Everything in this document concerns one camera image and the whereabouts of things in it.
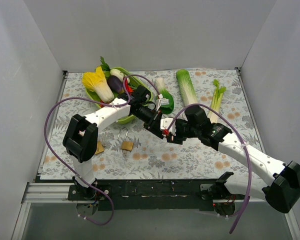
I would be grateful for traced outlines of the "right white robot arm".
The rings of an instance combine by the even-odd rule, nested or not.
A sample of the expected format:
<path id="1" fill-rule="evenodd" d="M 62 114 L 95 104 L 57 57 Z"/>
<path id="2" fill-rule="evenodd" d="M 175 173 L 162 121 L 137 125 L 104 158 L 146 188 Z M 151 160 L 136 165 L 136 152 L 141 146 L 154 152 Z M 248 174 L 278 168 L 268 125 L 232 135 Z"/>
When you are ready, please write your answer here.
<path id="1" fill-rule="evenodd" d="M 231 126 L 211 123 L 197 104 L 185 109 L 186 119 L 165 118 L 160 129 L 167 141 L 182 144 L 197 138 L 207 147 L 227 155 L 248 168 L 248 176 L 226 172 L 208 189 L 205 199 L 227 199 L 246 195 L 265 200 L 275 210 L 287 214 L 300 198 L 300 165 L 283 162 L 245 144 Z"/>

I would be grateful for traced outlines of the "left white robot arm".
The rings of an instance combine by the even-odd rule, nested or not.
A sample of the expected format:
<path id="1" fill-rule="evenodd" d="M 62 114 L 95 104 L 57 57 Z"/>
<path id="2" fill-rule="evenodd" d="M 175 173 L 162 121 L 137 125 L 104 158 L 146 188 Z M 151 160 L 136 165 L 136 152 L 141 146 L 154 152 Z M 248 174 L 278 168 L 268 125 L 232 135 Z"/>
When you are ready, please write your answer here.
<path id="1" fill-rule="evenodd" d="M 71 118 L 62 144 L 73 160 L 76 174 L 72 179 L 76 191 L 85 200 L 93 199 L 97 193 L 93 185 L 96 178 L 92 157 L 97 150 L 100 131 L 123 117 L 134 115 L 144 122 L 146 130 L 160 139 L 164 138 L 160 107 L 170 101 L 159 94 L 154 109 L 150 109 L 146 106 L 150 94 L 147 88 L 140 85 L 132 94 L 119 94 L 108 106 L 85 116 L 76 114 Z"/>

